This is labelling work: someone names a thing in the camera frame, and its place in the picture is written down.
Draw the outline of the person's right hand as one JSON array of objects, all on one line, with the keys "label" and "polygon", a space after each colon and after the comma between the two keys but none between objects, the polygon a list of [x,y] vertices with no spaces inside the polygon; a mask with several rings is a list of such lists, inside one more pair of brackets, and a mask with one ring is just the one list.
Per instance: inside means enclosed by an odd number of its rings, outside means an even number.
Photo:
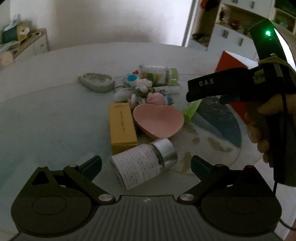
[{"label": "person's right hand", "polygon": [[244,115],[247,125],[247,133],[251,142],[257,144],[257,149],[262,153],[262,159],[265,163],[271,160],[270,136],[271,133],[278,130],[279,127],[266,127],[263,124],[264,118],[274,119],[277,114],[283,113],[283,101],[280,95],[272,97],[269,101],[255,108],[253,105],[246,106],[247,112]]}]

